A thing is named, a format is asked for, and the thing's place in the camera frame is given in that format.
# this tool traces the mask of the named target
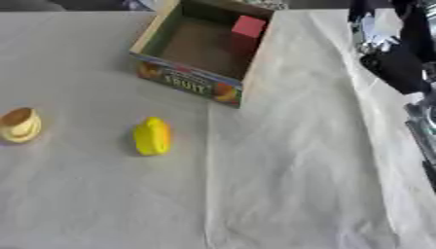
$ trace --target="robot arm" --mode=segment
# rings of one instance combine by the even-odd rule
[[[436,0],[391,3],[403,21],[399,38],[377,33],[374,9],[367,0],[353,0],[348,16],[353,45],[361,64],[388,85],[402,94],[423,93],[421,101],[406,106],[406,125],[436,192]]]

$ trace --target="fruit image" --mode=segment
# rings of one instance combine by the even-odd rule
[[[142,62],[138,67],[138,75],[141,78],[157,78],[161,76],[160,67],[158,65],[154,65],[148,62]]]
[[[169,151],[171,133],[167,123],[150,117],[133,130],[136,150],[143,156],[162,155]]]
[[[236,99],[237,90],[232,86],[218,83],[213,90],[214,98],[220,102],[230,102]]]

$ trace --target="orange fruit image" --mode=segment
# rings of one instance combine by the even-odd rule
[[[157,78],[161,75],[161,72],[158,65],[142,62],[138,68],[138,75],[141,78]]]

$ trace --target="yellow saucer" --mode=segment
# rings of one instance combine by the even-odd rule
[[[31,108],[16,109],[3,116],[0,121],[0,135],[14,143],[34,139],[42,128],[41,118]]]

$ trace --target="white tablecloth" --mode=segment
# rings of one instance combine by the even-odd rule
[[[360,68],[345,11],[277,14],[240,110],[134,76],[150,19],[0,14],[0,113],[45,125],[0,145],[0,249],[435,248],[406,98]],[[166,156],[131,147],[148,116]]]

